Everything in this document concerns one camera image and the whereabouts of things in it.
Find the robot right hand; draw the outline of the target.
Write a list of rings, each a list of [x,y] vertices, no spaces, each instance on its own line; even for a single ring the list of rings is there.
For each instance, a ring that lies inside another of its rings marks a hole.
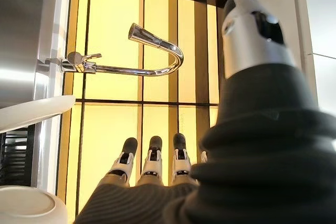
[[[75,223],[335,223],[335,117],[319,110],[277,18],[257,0],[227,0],[222,38],[222,96],[202,161],[192,165],[175,134],[164,186],[153,136],[131,187],[129,138]]]

